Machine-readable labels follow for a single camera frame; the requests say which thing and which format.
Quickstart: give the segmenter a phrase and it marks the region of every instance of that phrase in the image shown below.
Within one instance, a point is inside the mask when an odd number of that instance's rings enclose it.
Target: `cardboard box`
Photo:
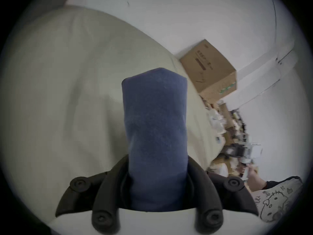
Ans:
[[[231,113],[227,109],[226,103],[219,104],[218,107],[219,107],[221,114],[227,121],[225,125],[225,129],[234,127],[235,125],[233,123],[233,118],[231,116]]]
[[[208,41],[180,59],[197,92],[214,103],[237,89],[236,70]]]
[[[224,145],[232,145],[233,143],[236,143],[236,139],[233,139],[235,129],[233,127],[226,129],[226,132],[223,134],[225,138],[225,144]]]

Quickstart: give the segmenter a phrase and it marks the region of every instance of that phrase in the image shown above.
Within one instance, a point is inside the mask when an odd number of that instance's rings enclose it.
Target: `white bedsheet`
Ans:
[[[49,222],[77,176],[108,171],[127,153],[121,82],[180,62],[133,26],[65,7],[38,18],[9,44],[0,83],[2,166],[14,192]],[[188,154],[203,168],[223,140],[190,80]]]

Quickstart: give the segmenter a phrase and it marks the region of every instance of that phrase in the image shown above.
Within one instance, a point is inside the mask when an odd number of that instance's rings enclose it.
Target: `white wall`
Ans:
[[[275,45],[272,0],[68,0],[68,4],[122,19],[178,58],[206,39],[237,70]]]
[[[252,141],[263,146],[258,163],[264,180],[305,179],[311,166],[313,58],[297,25],[293,35],[299,57],[295,69],[240,107]]]

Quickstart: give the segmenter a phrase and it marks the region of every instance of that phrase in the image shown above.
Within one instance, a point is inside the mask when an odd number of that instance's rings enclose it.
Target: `black plastic mount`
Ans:
[[[118,209],[130,209],[130,185],[127,155],[109,172],[74,178],[55,216],[92,210],[93,227],[101,234],[114,234],[120,226]],[[240,178],[204,171],[190,157],[183,206],[197,208],[195,228],[201,234],[214,233],[222,226],[223,209],[258,215],[253,198]]]

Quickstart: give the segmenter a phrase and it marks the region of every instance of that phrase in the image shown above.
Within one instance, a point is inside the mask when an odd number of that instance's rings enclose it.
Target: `green label on box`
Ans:
[[[223,88],[219,94],[221,95],[221,94],[223,94],[225,91],[228,91],[228,90],[229,90],[231,87],[233,87],[235,84],[236,84],[236,81],[234,81],[230,86]]]

